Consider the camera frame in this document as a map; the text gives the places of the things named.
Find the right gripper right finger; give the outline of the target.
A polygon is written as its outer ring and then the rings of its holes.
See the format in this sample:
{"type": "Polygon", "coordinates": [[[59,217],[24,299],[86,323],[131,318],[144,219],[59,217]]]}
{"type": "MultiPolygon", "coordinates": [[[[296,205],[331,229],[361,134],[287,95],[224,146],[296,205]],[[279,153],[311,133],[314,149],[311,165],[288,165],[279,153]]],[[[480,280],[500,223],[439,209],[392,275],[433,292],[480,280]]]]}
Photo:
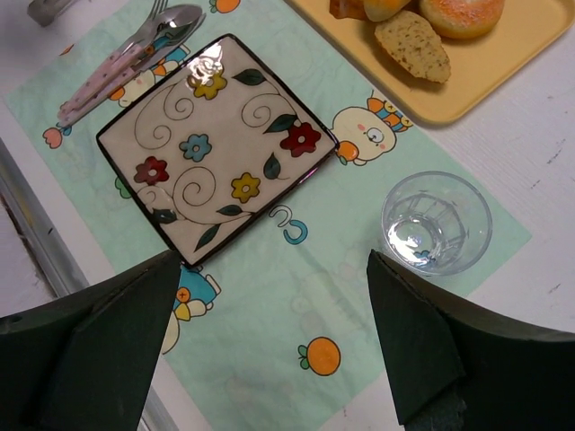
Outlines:
{"type": "Polygon", "coordinates": [[[367,282],[407,430],[571,430],[574,336],[493,312],[372,251],[367,282]]]}

